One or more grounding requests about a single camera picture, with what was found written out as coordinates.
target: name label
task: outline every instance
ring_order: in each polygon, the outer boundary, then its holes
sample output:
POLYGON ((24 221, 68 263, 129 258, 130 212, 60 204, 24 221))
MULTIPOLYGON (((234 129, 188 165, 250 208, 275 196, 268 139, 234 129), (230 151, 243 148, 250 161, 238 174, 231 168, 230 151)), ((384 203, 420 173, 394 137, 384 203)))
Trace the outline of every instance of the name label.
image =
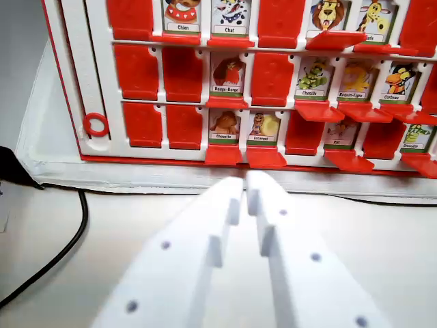
POLYGON ((244 26, 226 26, 226 25, 215 25, 214 33, 247 34, 246 27, 244 26))
POLYGON ((355 98, 364 99, 366 97, 365 92, 342 92, 339 93, 339 98, 355 98))
POLYGON ((237 140, 237 135, 224 135, 222 133, 212 133, 211 139, 229 139, 229 140, 237 140))
POLYGON ((322 31, 317 30, 317 31, 308 31, 307 32, 307 38, 314 38, 315 36, 318 36, 319 34, 321 34, 322 31))
POLYGON ((402 148, 425 149, 425 145, 421 143, 404 143, 402 148))
POLYGON ((297 89, 296 90, 297 96, 321 96, 323 97, 325 95, 325 91, 323 90, 303 90, 303 89, 297 89))
POLYGON ((249 135, 247 139, 253 141, 275 141, 274 137, 269 137, 267 135, 249 135))
POLYGON ((223 85, 215 85, 212 88, 212 91, 214 91, 214 92, 231 92, 231 93, 237 94, 237 93, 241 93, 241 87, 239 87, 239 86, 228 87, 228 86, 223 86, 223 85))
POLYGON ((167 29, 169 31, 200 32, 198 24, 167 23, 167 29))
POLYGON ((367 41, 383 42, 384 36, 381 34, 367 34, 367 41))
POLYGON ((405 101, 407 99, 405 94, 382 94, 382 100, 405 101))

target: cartoon lion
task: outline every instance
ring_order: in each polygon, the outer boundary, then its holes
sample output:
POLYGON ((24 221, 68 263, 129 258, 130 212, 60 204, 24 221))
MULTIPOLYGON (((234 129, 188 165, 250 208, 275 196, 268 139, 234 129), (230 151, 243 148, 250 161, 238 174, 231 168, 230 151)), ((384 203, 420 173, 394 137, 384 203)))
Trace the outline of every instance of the cartoon lion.
POLYGON ((313 9, 313 24, 322 31, 336 27, 345 14, 344 5, 340 0, 320 1, 313 9))
POLYGON ((214 133, 221 133, 224 135, 237 135, 236 128, 238 121, 233 111, 224 111, 216 120, 216 124, 211 126, 211 131, 214 133))
POLYGON ((244 63, 238 56, 224 59, 214 70, 212 77, 217 85, 223 85, 226 82, 237 84, 240 82, 240 71, 244 63))

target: cartoon caterpillar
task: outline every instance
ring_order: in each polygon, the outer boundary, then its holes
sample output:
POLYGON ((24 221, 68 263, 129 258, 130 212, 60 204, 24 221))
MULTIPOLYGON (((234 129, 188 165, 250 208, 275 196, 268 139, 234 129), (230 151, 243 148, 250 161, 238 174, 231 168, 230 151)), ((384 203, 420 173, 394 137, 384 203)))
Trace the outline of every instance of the cartoon caterpillar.
POLYGON ((299 88, 300 89, 314 89, 319 85, 326 84, 328 79, 323 77, 323 70, 325 69, 325 64, 320 61, 315 61, 311 66, 309 72, 307 72, 307 68, 304 67, 303 70, 305 72, 305 76, 299 80, 299 88))
POLYGON ((217 85, 223 85, 226 82, 237 84, 240 82, 240 71, 244 63, 238 56, 224 59, 214 70, 212 77, 217 85))
POLYGON ((420 124, 411 124, 405 137, 406 144, 413 144, 419 138, 419 135, 430 135, 431 132, 423 130, 420 124))

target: white base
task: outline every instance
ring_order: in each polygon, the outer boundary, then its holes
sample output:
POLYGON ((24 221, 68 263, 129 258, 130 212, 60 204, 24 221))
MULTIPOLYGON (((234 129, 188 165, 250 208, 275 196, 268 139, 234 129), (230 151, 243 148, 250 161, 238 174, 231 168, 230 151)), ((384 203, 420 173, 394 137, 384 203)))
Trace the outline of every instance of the white base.
MULTIPOLYGON (((216 167, 88 163, 81 160, 50 44, 23 121, 16 156, 38 183, 114 193, 196 194, 245 170, 216 167)), ((287 191, 437 199, 425 178, 268 171, 287 191)))

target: cartoon giraffe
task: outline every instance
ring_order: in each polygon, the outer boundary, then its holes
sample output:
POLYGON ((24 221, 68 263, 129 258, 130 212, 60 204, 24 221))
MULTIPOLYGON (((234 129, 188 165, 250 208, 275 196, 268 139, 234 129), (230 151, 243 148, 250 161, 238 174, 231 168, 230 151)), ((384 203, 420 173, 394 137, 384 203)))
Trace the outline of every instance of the cartoon giraffe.
POLYGON ((389 22, 387 19, 380 17, 380 14, 390 14, 391 11, 382 9, 379 0, 371 0, 371 5, 361 7, 360 12, 366 12, 366 15, 364 15, 363 21, 358 26, 358 32, 364 32, 368 24, 371 23, 377 24, 380 33, 384 33, 389 28, 389 22))

